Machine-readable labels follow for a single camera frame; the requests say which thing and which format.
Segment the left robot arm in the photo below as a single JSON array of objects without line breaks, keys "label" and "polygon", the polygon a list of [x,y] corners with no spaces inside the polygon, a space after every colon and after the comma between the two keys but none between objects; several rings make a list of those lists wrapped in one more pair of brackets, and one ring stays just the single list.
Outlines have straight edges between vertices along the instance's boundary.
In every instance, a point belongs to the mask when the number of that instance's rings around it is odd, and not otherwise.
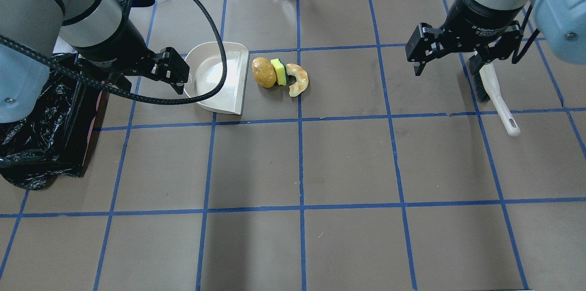
[{"label": "left robot arm", "polygon": [[27,117],[49,78],[49,67],[23,53],[49,58],[57,39],[81,57],[97,82],[127,91],[126,76],[142,76],[184,93],[189,68],[175,49],[150,50],[129,19],[154,0],[1,0],[1,122]]}]

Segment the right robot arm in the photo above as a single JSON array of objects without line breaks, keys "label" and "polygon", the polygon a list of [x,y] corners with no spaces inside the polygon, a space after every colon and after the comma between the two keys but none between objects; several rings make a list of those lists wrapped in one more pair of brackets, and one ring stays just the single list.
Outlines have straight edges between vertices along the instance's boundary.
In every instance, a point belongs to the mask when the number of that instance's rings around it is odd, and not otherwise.
[{"label": "right robot arm", "polygon": [[585,0],[454,0],[442,26],[418,24],[406,44],[406,58],[417,76],[427,63],[451,53],[477,53],[478,65],[507,59],[521,42],[515,18],[527,4],[553,53],[583,65]]}]

